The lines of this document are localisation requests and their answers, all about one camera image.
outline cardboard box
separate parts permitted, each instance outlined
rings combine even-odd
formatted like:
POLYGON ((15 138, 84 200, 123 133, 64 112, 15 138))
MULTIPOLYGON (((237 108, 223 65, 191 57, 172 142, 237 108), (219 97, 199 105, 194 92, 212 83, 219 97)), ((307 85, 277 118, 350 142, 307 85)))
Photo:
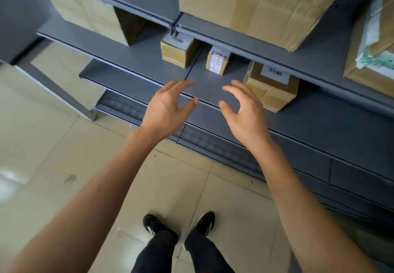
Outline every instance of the cardboard box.
POLYGON ((298 92, 299 78, 251 61, 244 79, 265 109, 280 111, 298 92))
POLYGON ((51 0, 69 22, 87 28, 125 45, 140 34, 145 20, 99 0, 51 0))
POLYGON ((160 41, 161 57, 166 62, 187 68, 199 48, 200 41, 183 33, 171 36, 166 33, 160 41))
POLYGON ((212 46, 212 49, 208 54, 205 67, 209 71, 223 76, 230 58, 231 52, 229 50, 212 46))
POLYGON ((182 12, 295 51, 334 0, 179 0, 182 12))
POLYGON ((371 0, 357 18, 344 77, 394 98, 394 0, 371 0))

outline floor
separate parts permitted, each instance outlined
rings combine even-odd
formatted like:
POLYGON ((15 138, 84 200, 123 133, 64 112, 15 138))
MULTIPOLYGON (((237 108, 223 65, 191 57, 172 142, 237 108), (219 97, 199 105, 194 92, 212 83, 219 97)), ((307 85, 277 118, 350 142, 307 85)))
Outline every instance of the floor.
MULTIPOLYGON (((90 58, 51 44, 33 64, 92 108, 103 89, 80 80, 90 58)), ((0 66, 0 272, 121 148, 134 126, 87 121, 15 68, 0 66)), ((90 272, 130 272, 150 239, 152 212, 181 233, 173 272, 194 272, 182 241, 217 216, 210 239, 236 272, 287 272, 290 246, 267 185, 172 141, 148 156, 90 272)))

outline black pants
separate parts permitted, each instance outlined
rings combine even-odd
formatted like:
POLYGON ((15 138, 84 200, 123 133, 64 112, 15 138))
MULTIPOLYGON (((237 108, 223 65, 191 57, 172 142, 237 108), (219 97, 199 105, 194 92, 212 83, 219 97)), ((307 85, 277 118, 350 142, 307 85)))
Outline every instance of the black pants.
MULTIPOLYGON (((175 241, 168 231, 160 231, 137 257, 132 273, 171 273, 175 241)), ((193 230, 186 238, 197 273, 234 273, 215 244, 193 230)))

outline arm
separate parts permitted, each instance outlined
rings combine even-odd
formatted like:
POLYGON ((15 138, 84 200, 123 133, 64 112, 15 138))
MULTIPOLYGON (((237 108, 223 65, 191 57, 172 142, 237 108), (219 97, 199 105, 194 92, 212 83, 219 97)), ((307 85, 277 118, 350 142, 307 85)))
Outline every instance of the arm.
POLYGON ((239 81, 225 86, 239 100, 235 114, 219 102, 234 136, 259 162, 279 217, 303 272, 378 272, 294 173, 269 134, 263 105, 239 81))
POLYGON ((157 143, 178 131, 198 99, 178 109, 192 83, 171 81, 148 105, 140 128, 55 218, 24 247, 9 272, 87 272, 118 215, 138 170, 157 143))

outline sneaker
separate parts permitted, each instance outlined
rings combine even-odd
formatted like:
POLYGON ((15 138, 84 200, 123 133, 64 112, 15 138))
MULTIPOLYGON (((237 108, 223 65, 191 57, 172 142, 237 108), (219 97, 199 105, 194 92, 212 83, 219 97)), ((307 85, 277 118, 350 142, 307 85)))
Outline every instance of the sneaker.
POLYGON ((196 231, 204 236, 212 231, 215 225, 215 213, 212 211, 206 212, 204 215, 198 219, 197 225, 195 227, 196 231))
POLYGON ((166 227, 155 215, 147 214, 142 219, 145 229, 153 235, 163 230, 168 230, 174 236, 175 242, 178 242, 179 236, 173 230, 166 227))

